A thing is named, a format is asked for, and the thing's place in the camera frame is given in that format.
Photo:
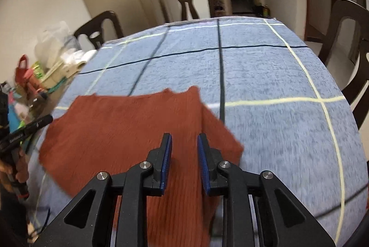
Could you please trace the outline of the dark wooden chair left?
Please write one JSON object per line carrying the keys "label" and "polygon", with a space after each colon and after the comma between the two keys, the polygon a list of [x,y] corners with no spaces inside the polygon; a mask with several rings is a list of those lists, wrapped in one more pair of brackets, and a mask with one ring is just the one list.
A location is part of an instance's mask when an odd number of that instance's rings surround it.
{"label": "dark wooden chair left", "polygon": [[89,42],[94,46],[95,50],[99,50],[105,42],[103,31],[103,23],[105,20],[110,20],[112,22],[115,34],[118,38],[122,38],[124,36],[118,17],[113,11],[104,11],[101,14],[98,14],[90,21],[79,27],[74,32],[73,36],[76,39],[78,39],[81,35],[87,36]]}

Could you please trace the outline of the glass jar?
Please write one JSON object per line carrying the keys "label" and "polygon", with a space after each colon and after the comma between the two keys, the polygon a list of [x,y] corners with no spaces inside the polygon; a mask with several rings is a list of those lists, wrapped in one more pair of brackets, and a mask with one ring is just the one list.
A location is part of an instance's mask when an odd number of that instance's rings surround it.
{"label": "glass jar", "polygon": [[38,91],[29,100],[29,114],[32,119],[36,119],[49,113],[48,93],[45,91]]}

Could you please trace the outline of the red handled bag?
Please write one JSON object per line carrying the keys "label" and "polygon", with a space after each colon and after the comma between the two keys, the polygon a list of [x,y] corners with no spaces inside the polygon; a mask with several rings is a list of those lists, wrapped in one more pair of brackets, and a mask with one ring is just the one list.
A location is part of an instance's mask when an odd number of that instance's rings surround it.
{"label": "red handled bag", "polygon": [[34,71],[28,67],[28,57],[24,54],[20,57],[15,69],[15,83],[24,89],[35,90],[35,81]]}

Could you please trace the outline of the dark wooden chair right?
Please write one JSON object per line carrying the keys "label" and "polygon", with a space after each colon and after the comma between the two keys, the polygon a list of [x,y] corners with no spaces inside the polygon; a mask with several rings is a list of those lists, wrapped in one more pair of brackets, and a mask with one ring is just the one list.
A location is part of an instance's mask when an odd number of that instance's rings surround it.
{"label": "dark wooden chair right", "polygon": [[368,10],[352,0],[337,0],[327,33],[314,29],[305,43],[332,72],[361,128],[368,117]]}

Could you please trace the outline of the blue checked table cloth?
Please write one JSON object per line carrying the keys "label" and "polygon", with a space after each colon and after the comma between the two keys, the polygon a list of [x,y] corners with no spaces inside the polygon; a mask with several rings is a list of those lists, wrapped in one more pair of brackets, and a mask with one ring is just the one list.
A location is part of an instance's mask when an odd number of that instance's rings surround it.
{"label": "blue checked table cloth", "polygon": [[[193,86],[242,145],[236,165],[258,175],[271,171],[335,246],[349,244],[368,195],[358,126],[325,65],[277,20],[185,21],[107,42],[76,75],[53,118],[62,117],[79,96],[182,93]],[[39,162],[49,126],[30,162],[29,213],[39,236],[80,192],[67,194]],[[208,246],[223,246],[223,199],[215,197]]]}

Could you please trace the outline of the white tissue box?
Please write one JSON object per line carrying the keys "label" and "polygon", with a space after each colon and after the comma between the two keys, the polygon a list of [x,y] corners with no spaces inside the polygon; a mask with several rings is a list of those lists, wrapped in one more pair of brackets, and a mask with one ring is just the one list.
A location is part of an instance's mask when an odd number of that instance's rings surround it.
{"label": "white tissue box", "polygon": [[95,49],[89,51],[69,49],[60,55],[60,66],[56,72],[62,77],[70,78],[80,72],[96,53]]}

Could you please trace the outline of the white plastic bag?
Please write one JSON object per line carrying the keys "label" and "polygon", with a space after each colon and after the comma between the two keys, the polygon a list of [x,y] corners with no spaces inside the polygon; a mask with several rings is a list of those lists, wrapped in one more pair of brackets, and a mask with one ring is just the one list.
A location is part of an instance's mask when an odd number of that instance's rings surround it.
{"label": "white plastic bag", "polygon": [[46,27],[37,36],[34,54],[39,64],[46,69],[53,67],[60,55],[69,49],[79,49],[65,21]]}

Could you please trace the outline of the rust red knit sweater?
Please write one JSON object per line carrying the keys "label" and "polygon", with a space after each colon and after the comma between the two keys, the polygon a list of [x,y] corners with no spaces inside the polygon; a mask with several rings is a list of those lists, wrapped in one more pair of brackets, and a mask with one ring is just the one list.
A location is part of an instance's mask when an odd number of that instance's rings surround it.
{"label": "rust red knit sweater", "polygon": [[197,138],[239,163],[242,145],[201,102],[197,87],[142,96],[79,96],[48,127],[39,162],[70,196],[100,171],[118,174],[144,160],[164,133],[173,139],[169,180],[162,197],[148,199],[150,246],[208,246],[218,205],[205,196]]}

